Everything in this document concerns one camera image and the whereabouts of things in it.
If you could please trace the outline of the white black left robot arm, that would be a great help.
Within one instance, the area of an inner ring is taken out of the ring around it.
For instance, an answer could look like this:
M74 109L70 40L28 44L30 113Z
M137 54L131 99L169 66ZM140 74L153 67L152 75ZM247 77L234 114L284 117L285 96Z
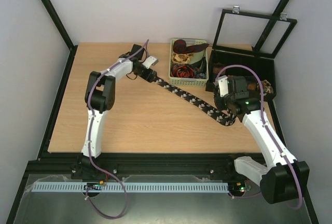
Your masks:
M81 153L97 158L102 151L102 136L108 112L115 103L116 83L133 73L147 82L153 82L157 72L151 69L158 59L148 55L147 44L133 45L132 50L122 54L109 68L89 75L85 93L88 109L88 126Z

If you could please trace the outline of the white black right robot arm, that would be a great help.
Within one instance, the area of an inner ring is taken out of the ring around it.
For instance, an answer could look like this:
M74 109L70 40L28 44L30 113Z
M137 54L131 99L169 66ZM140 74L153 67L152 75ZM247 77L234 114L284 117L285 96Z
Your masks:
M299 162L285 147L268 121L263 102L251 98L245 78L221 76L215 82L214 101L217 109L230 110L249 130L257 143L265 165L249 156L236 158L226 165L232 178L246 176L260 187L264 199L279 203L298 199L300 208L309 177L309 167Z

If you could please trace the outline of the black white floral tie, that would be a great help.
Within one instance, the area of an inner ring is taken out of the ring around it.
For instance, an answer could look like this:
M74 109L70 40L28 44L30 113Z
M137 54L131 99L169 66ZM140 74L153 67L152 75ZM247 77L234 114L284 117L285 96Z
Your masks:
M218 122L223 126L226 127L231 126L236 121L236 116L229 109L220 111L217 108L210 105L209 103L207 103L206 101L202 100L201 98L196 97L191 93L182 90L176 86L173 86L159 77L157 77L154 80L154 83L163 87L169 92L177 95L178 97L184 99L185 101L189 102L191 105L197 107L206 115L208 115L209 117L211 117L212 119L214 119L216 122Z

